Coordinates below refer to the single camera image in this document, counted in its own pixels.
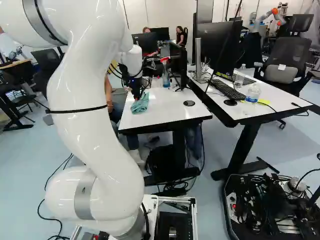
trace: towel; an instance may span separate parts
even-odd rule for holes
[[[135,101],[131,106],[131,112],[132,114],[141,114],[145,112],[148,109],[148,103],[149,103],[149,93],[143,93],[142,97]]]

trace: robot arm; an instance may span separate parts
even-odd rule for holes
[[[17,56],[21,55],[22,57],[24,57],[24,59],[28,59],[27,56],[22,52],[22,48],[24,46],[18,46],[15,51],[11,51],[9,53],[9,59],[14,60]]]
[[[44,21],[34,22],[32,14]],[[52,33],[50,42],[39,24]],[[125,52],[130,76],[142,65],[141,48],[132,43],[118,0],[2,0],[0,25],[30,47],[58,45],[57,39],[69,45],[47,97],[62,141],[86,166],[57,174],[46,190],[46,205],[57,218],[129,236],[144,219],[144,180],[116,138],[108,109],[101,107],[106,105],[104,76],[117,53]]]
[[[258,19],[255,20],[254,27],[253,27],[253,33],[258,33],[259,32],[259,26],[260,23],[267,19],[271,14],[273,14],[274,18],[278,21],[277,25],[282,26],[286,23],[286,20],[280,15],[278,9],[275,7],[271,9],[270,11],[266,12],[266,14],[262,15]]]

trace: plastic bottle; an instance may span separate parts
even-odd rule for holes
[[[259,100],[261,94],[261,89],[257,83],[250,84],[251,86],[248,89],[248,92],[245,96],[245,102],[250,104],[255,104]]]
[[[170,78],[169,77],[169,81],[170,81],[170,90],[174,90],[174,88],[175,88],[175,86],[174,86],[174,84],[173,84],[173,82],[172,82],[172,78]]]
[[[245,70],[246,70],[246,65],[245,64],[242,64],[241,66],[241,69],[240,69],[240,72],[242,74],[237,74],[236,75],[236,78],[235,78],[235,81],[233,83],[233,86],[236,90],[239,90],[240,88],[242,88],[243,84],[244,84],[244,80],[245,80]]]
[[[164,88],[169,88],[170,87],[170,81],[169,81],[169,74],[166,69],[167,65],[167,60],[169,60],[168,57],[162,58],[160,61],[163,64],[163,72],[162,72],[162,85]]]

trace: black cable tie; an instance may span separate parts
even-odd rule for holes
[[[103,105],[103,106],[96,106],[96,107],[91,107],[91,108],[84,108],[84,109],[78,109],[78,110],[59,110],[59,111],[52,111],[50,109],[45,110],[46,114],[74,114],[74,113],[83,113],[83,112],[90,112],[90,111],[95,111],[99,109],[104,109],[108,105]]]

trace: floor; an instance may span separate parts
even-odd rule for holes
[[[111,79],[111,83],[113,87],[120,85],[116,79]],[[320,84],[309,82],[301,97],[320,105],[319,93]],[[39,100],[46,104],[44,98]],[[33,109],[34,112],[28,115],[36,121],[33,128],[0,134],[0,239],[3,240],[45,240],[59,229],[56,222],[40,219],[37,207],[44,198],[48,176],[69,156],[70,151],[60,140],[55,127],[43,122],[44,109]],[[320,168],[316,157],[320,152],[320,134],[316,131],[320,116],[310,112],[309,117],[293,116],[286,122],[284,130],[280,130],[276,122],[264,124],[247,161],[254,161],[259,156],[279,169],[281,174],[289,176],[302,176],[308,170]],[[222,182],[213,181],[210,172],[228,165],[243,127],[226,128],[215,116],[205,121],[202,127],[205,168],[188,195],[197,199],[199,239],[225,240],[229,238],[219,196]],[[160,144],[171,141],[170,133],[161,133],[160,138]],[[146,137],[142,135],[139,139],[142,146]],[[145,158],[148,150],[141,147],[141,155]],[[79,160],[75,158],[70,163],[77,164]],[[311,191],[319,186],[319,176],[319,172],[314,172],[306,178]],[[147,187],[145,192],[151,194],[157,189]],[[46,206],[40,212],[44,216],[52,216]],[[70,236],[74,227],[74,224],[64,221],[62,235]]]

